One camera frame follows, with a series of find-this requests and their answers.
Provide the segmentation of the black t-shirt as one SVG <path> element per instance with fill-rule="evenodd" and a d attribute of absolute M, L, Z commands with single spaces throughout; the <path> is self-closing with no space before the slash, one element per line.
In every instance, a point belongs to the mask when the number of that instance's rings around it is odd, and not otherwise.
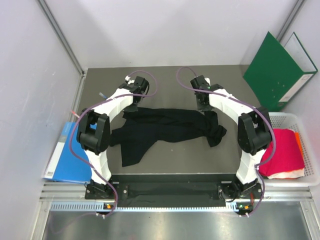
<path fill-rule="evenodd" d="M 122 167 L 138 164 L 158 141 L 178 143 L 205 137 L 215 147 L 227 133 L 214 111 L 139 107 L 124 112 L 122 118 L 125 123 L 112 130 L 110 140 L 110 146 L 120 145 Z"/>

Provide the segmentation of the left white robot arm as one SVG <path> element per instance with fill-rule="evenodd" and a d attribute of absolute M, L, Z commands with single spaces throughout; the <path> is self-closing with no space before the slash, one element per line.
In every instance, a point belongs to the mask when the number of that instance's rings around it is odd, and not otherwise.
<path fill-rule="evenodd" d="M 111 122 L 123 110 L 136 111 L 149 89 L 149 82 L 137 76 L 134 80 L 126 80 L 102 104 L 82 111 L 76 140 L 84 150 L 91 168 L 85 199 L 102 200 L 115 195 L 110 183 L 112 173 L 107 158 L 107 148 L 111 144 Z"/>

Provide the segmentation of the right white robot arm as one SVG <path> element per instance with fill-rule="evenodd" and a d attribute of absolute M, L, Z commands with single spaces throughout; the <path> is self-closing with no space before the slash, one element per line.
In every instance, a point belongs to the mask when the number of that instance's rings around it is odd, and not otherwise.
<path fill-rule="evenodd" d="M 261 160 L 268 146 L 275 142 L 269 112 L 237 99 L 219 84 L 210 85 L 206 79 L 194 78 L 190 84 L 199 107 L 218 109 L 237 125 L 240 164 L 234 179 L 221 193 L 227 201 L 245 198 L 263 179 L 259 174 Z"/>

